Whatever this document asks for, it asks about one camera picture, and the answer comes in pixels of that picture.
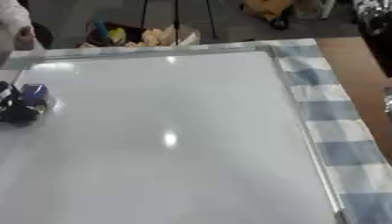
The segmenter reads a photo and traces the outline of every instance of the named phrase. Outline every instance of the white sleeve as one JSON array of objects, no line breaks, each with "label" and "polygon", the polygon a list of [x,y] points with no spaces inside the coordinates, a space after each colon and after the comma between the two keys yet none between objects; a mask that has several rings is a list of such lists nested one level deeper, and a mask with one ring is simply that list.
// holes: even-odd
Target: white sleeve
[{"label": "white sleeve", "polygon": [[32,26],[30,14],[17,0],[0,0],[0,22],[12,36],[24,26]]}]

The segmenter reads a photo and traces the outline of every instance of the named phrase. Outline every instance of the bag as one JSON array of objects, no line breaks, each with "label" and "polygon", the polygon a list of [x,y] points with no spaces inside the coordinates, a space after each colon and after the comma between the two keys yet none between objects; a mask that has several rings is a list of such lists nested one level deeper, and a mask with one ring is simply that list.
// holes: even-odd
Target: bag
[{"label": "bag", "polygon": [[[195,46],[200,44],[201,34],[198,30],[181,25],[178,29],[178,45],[179,46]],[[176,45],[176,30],[174,25],[167,27],[163,35],[159,38],[161,46]]]}]

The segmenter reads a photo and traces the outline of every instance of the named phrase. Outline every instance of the blue and white checkered tablecloth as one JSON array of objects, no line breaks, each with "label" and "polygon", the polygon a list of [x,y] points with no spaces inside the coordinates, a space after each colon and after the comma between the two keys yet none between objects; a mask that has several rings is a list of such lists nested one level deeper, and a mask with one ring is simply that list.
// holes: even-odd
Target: blue and white checkered tablecloth
[{"label": "blue and white checkered tablecloth", "polygon": [[[314,39],[196,45],[185,49],[247,46],[271,46],[277,54],[346,217],[356,224],[392,223],[391,168]],[[165,50],[173,48],[51,50],[45,55],[95,56]],[[12,58],[25,55],[26,52],[14,52]]]}]

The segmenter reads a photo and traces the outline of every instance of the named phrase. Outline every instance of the small robot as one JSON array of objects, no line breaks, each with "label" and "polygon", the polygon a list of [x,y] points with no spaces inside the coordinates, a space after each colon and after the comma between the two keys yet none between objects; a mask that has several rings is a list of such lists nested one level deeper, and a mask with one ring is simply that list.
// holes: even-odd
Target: small robot
[{"label": "small robot", "polygon": [[42,84],[25,84],[19,91],[0,81],[0,122],[25,126],[37,121],[47,109],[48,89]]}]

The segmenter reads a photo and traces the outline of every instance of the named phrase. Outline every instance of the person's arm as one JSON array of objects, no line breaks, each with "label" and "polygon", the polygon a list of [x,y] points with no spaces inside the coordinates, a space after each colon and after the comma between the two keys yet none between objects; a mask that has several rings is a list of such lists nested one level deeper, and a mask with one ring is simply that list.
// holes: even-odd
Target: person's arm
[{"label": "person's arm", "polygon": [[0,0],[0,21],[13,37],[22,27],[32,27],[29,12],[17,0]]},{"label": "person's arm", "polygon": [[11,36],[17,50],[31,50],[34,46],[34,31],[30,14],[17,0],[0,0],[0,22]]}]

